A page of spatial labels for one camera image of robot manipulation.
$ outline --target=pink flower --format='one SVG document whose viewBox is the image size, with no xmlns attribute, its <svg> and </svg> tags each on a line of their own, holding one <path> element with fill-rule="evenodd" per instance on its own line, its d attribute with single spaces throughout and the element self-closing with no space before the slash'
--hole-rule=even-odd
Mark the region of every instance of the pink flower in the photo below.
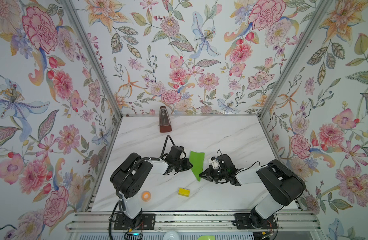
<svg viewBox="0 0 368 240">
<path fill-rule="evenodd" d="M 282 41 L 291 27 L 292 23 L 285 18 L 273 24 L 265 33 L 265 45 L 270 46 Z"/>
<path fill-rule="evenodd" d="M 70 125 L 69 127 L 64 126 L 63 130 L 64 131 L 60 130 L 59 132 L 61 137 L 56 138 L 55 141 L 59 143 L 58 148 L 60 150 L 64 149 L 63 153 L 65 155 L 71 153 L 71 148 L 80 146 L 80 135 L 78 135 L 79 129 L 75 128 L 74 124 Z"/>
<path fill-rule="evenodd" d="M 310 144 L 308 140 L 301 135 L 294 135 L 291 138 L 292 151 L 301 159 L 305 159 L 310 156 Z"/>
<path fill-rule="evenodd" d="M 73 94 L 71 95 L 71 105 L 75 112 L 77 112 L 77 109 L 83 106 L 83 101 L 81 100 L 80 94 L 77 92 L 77 90 L 74 90 Z"/>
<path fill-rule="evenodd" d="M 156 5 L 158 4 L 159 2 L 156 2 L 156 1 L 153 1 L 153 0 L 143 0 L 144 2 L 140 2 L 140 5 L 141 6 L 145 6 L 143 7 L 143 9 L 149 7 L 150 9 L 152 9 L 152 5 Z"/>
<path fill-rule="evenodd" d="M 93 112 L 91 110 L 83 110 L 83 118 L 86 122 L 92 120 Z"/>
<path fill-rule="evenodd" d="M 57 45 L 57 31 L 51 17 L 38 7 L 27 7 L 22 17 L 23 28 L 36 49 L 42 48 L 47 54 Z"/>
<path fill-rule="evenodd" d="M 247 43 L 237 45 L 230 55 L 230 60 L 233 63 L 243 63 L 252 55 L 251 46 Z"/>
<path fill-rule="evenodd" d="M 88 39 L 89 39 L 89 41 L 90 41 L 91 43 L 99 43 L 99 42 L 96 42 L 96 40 L 97 40 L 97 36 L 93 36 L 93 37 L 91 37 L 91 33 L 87 33 L 87 37 L 88 37 Z"/>
<path fill-rule="evenodd" d="M 308 127 L 309 127 L 309 120 L 306 120 L 305 118 L 302 117 L 298 117 L 292 122 L 293 132 L 299 135 L 304 136 Z"/>
<path fill-rule="evenodd" d="M 193 74 L 193 76 L 195 76 L 195 77 L 196 77 L 196 73 L 204 72 L 204 69 L 201 69 L 201 70 L 200 70 L 200 67 L 197 67 L 197 68 L 196 68 L 195 66 L 193 66 L 193 67 L 192 67 L 192 70 L 188 68 L 188 71 L 189 71 L 188 76 L 190 76 L 190 75 L 192 75 L 192 74 Z"/>
<path fill-rule="evenodd" d="M 54 76 L 54 89 L 59 97 L 68 99 L 73 91 L 72 79 L 63 70 L 57 71 Z"/>
<path fill-rule="evenodd" d="M 285 11 L 286 4 L 283 0 L 258 0 L 249 15 L 248 23 L 253 23 L 252 29 L 259 31 L 272 26 Z"/>
<path fill-rule="evenodd" d="M 128 60 L 128 64 L 132 69 L 136 70 L 142 69 L 144 67 L 143 65 L 141 65 L 141 63 L 139 63 L 138 61 L 136 61 L 136 59 L 133 58 L 130 58 Z"/>
<path fill-rule="evenodd" d="M 87 78 L 87 79 L 90 79 L 91 78 L 91 74 L 89 73 L 89 71 L 83 67 L 83 71 L 82 73 L 84 74 L 84 76 Z"/>
<path fill-rule="evenodd" d="M 273 58 L 272 57 L 265 59 L 265 67 L 266 68 L 270 68 L 272 65 L 273 65 Z"/>
<path fill-rule="evenodd" d="M 332 120 L 342 129 L 350 129 L 356 127 L 356 123 L 354 122 L 354 115 L 350 108 L 345 109 L 340 114 L 336 115 Z"/>
<path fill-rule="evenodd" d="M 42 151 L 39 151 L 36 153 L 36 156 L 40 156 L 42 154 L 44 154 L 43 159 L 46 158 L 48 156 L 48 152 L 53 152 L 54 150 L 51 149 L 52 145 L 55 143 L 56 139 L 54 140 L 54 135 L 51 134 L 51 136 L 49 137 L 49 141 L 48 141 L 48 137 L 45 136 L 44 137 L 44 143 L 39 143 L 38 147 L 43 149 Z"/>
<path fill-rule="evenodd" d="M 47 177 L 47 165 L 40 160 L 29 162 L 23 170 L 24 177 L 20 178 L 21 192 L 30 194 L 41 188 Z"/>
<path fill-rule="evenodd" d="M 323 124 L 320 127 L 320 132 L 318 133 L 322 143 L 328 147 L 339 146 L 342 141 L 344 141 L 344 133 L 338 127 L 335 127 L 333 123 Z"/>
<path fill-rule="evenodd" d="M 186 78 L 186 72 L 183 68 L 174 68 L 169 74 L 169 78 L 175 83 L 182 82 Z"/>
<path fill-rule="evenodd" d="M 14 184 L 21 174 L 24 162 L 19 153 L 15 154 L 12 159 L 0 162 L 0 178 L 9 184 Z"/>
<path fill-rule="evenodd" d="M 50 197 L 46 201 L 43 210 L 44 224 L 52 227 L 63 216 L 68 200 L 68 190 L 60 186 L 57 191 L 52 191 Z"/>
<path fill-rule="evenodd" d="M 346 146 L 344 147 L 340 144 L 340 148 L 342 149 L 342 151 L 346 152 L 347 155 L 345 155 L 345 158 L 348 159 L 350 156 L 352 157 L 354 163 L 359 166 L 358 163 L 361 163 L 362 165 L 366 166 L 368 165 L 367 162 L 365 162 L 364 160 L 360 159 L 359 157 L 366 157 L 367 155 L 364 153 L 355 153 L 357 152 L 361 146 L 360 145 L 356 145 L 353 148 L 351 148 L 351 141 L 346 141 Z"/>
<path fill-rule="evenodd" d="M 176 90 L 169 90 L 161 94 L 161 100 L 166 104 L 177 103 L 181 99 L 181 93 L 177 93 Z"/>
<path fill-rule="evenodd" d="M 100 84 L 96 79 L 94 83 L 88 85 L 89 88 L 89 96 L 88 99 L 95 103 L 95 106 L 98 107 L 100 104 Z"/>
<path fill-rule="evenodd" d="M 366 207 L 368 203 L 368 174 L 359 175 L 361 168 L 359 166 L 345 166 L 344 171 L 337 169 L 336 178 L 341 181 L 339 184 L 339 195 L 348 197 L 349 202 L 354 203 L 354 197 L 357 204 Z"/>
<path fill-rule="evenodd" d="M 238 84 L 238 81 L 233 80 L 233 81 L 230 81 L 229 82 L 229 88 L 231 88 L 233 90 L 236 90 L 236 89 L 240 89 L 241 88 L 241 85 Z"/>
<path fill-rule="evenodd" d="M 206 90 L 210 91 L 212 89 L 215 89 L 218 85 L 219 78 L 216 77 L 214 73 L 210 74 L 207 73 L 206 75 L 201 76 L 198 79 L 198 84 L 201 88 L 204 87 Z"/>
<path fill-rule="evenodd" d="M 172 55 L 171 56 L 171 63 L 169 64 L 169 66 L 171 68 L 179 68 L 179 67 L 181 67 L 183 62 L 184 62 L 184 59 L 180 59 L 179 57 Z"/>
<path fill-rule="evenodd" d="M 230 70 L 230 76 L 231 75 L 235 75 L 236 77 L 241 76 L 241 74 L 243 73 L 243 70 L 245 69 L 245 63 L 242 64 L 235 64 Z"/>
<path fill-rule="evenodd" d="M 264 71 L 258 71 L 255 76 L 248 77 L 249 85 L 247 89 L 256 89 L 272 80 L 274 74 L 267 74 Z"/>
<path fill-rule="evenodd" d="M 162 31 L 169 37 L 173 37 L 180 31 L 179 22 L 174 17 L 166 17 L 160 24 Z"/>
</svg>

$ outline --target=metal bracket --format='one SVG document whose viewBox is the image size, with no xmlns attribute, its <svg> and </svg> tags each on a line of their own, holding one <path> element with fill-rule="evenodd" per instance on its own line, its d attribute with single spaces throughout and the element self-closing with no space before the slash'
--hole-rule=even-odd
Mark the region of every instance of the metal bracket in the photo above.
<svg viewBox="0 0 368 240">
<path fill-rule="evenodd" d="M 155 228 L 156 214 L 141 214 L 141 219 L 142 219 L 143 225 L 139 227 L 139 229 L 153 230 Z M 127 224 L 125 223 L 123 213 L 119 213 L 116 215 L 113 229 L 114 230 L 128 230 L 129 229 Z"/>
<path fill-rule="evenodd" d="M 270 216 L 264 224 L 260 228 L 255 228 L 252 225 L 252 221 L 249 218 L 250 214 L 234 214 L 233 225 L 237 227 L 237 229 L 276 229 L 277 222 L 274 218 L 274 215 Z"/>
</svg>

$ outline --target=black cable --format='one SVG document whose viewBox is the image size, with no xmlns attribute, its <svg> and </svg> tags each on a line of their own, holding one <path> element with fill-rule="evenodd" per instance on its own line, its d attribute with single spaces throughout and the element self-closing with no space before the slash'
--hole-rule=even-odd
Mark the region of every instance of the black cable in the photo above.
<svg viewBox="0 0 368 240">
<path fill-rule="evenodd" d="M 165 143 L 164 143 L 164 147 L 162 148 L 162 152 L 161 152 L 160 158 L 162 158 L 163 155 L 164 155 L 164 151 L 165 151 L 165 147 L 167 146 L 168 138 L 171 140 L 173 146 L 175 146 L 175 143 L 173 142 L 171 136 L 167 135 L 167 137 L 165 138 Z"/>
</svg>

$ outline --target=blue flower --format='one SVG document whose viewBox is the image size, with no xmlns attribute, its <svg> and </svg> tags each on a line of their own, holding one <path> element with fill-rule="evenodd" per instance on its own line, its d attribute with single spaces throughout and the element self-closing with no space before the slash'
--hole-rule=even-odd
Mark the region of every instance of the blue flower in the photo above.
<svg viewBox="0 0 368 240">
<path fill-rule="evenodd" d="M 94 144 L 96 144 L 96 145 L 100 145 L 100 144 L 105 144 L 105 145 L 109 145 L 110 143 L 108 142 L 108 140 L 107 140 L 107 137 L 109 137 L 109 135 L 110 135 L 110 131 L 111 129 L 109 129 L 108 130 L 108 132 L 106 133 L 106 134 L 104 134 L 104 131 L 103 131 L 103 129 L 102 128 L 100 128 L 100 133 L 99 133 L 99 136 L 100 137 L 98 137 L 98 136 L 94 136 L 93 138 L 92 138 L 92 142 L 94 143 Z"/>
<path fill-rule="evenodd" d="M 66 172 L 65 176 L 63 177 L 64 181 L 64 186 L 66 188 L 69 188 L 71 186 L 71 182 L 72 182 L 72 178 L 73 178 L 73 174 L 70 172 Z"/>
<path fill-rule="evenodd" d="M 236 114 L 241 111 L 241 110 L 237 110 L 233 108 L 233 101 L 230 101 L 229 103 L 225 103 L 225 100 L 221 98 L 217 99 L 217 101 L 218 101 L 218 106 L 221 108 L 221 110 L 225 111 L 227 114 L 229 112 Z"/>
<path fill-rule="evenodd" d="M 216 27 L 213 26 L 211 29 L 206 29 L 204 34 L 202 32 L 204 21 L 201 15 L 198 12 L 193 13 L 193 24 L 192 24 L 192 32 L 195 34 L 194 41 L 198 44 L 198 50 L 195 54 L 190 55 L 190 58 L 198 58 L 200 57 L 201 51 L 206 47 L 206 51 L 211 56 L 219 56 L 221 55 L 217 52 L 217 49 L 214 46 L 209 44 L 210 41 L 215 37 Z"/>
<path fill-rule="evenodd" d="M 24 97 L 22 96 L 22 90 L 19 85 L 8 78 L 6 79 L 6 84 L 0 85 L 0 89 L 2 90 L 0 94 L 6 99 L 0 98 L 0 118 L 13 116 L 20 120 L 23 130 L 19 140 L 23 142 L 32 132 L 32 128 L 26 118 L 30 113 L 44 113 L 48 108 L 49 102 L 34 101 L 32 103 L 22 103 L 20 101 L 23 101 Z"/>
</svg>

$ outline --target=white arm segment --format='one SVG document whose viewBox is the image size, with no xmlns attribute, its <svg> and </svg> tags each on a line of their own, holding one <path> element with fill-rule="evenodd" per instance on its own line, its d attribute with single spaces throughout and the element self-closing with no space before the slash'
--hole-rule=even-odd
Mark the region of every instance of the white arm segment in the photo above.
<svg viewBox="0 0 368 240">
<path fill-rule="evenodd" d="M 261 167 L 255 167 L 250 169 L 244 169 L 240 170 L 236 174 L 237 181 L 243 185 L 243 184 L 249 184 L 249 183 L 262 183 L 260 177 L 257 174 L 257 171 Z M 256 205 L 256 212 L 262 217 L 263 219 L 267 219 L 272 214 L 277 212 L 279 209 L 281 209 L 283 205 L 276 202 L 272 195 L 268 194 L 261 202 Z"/>
</svg>

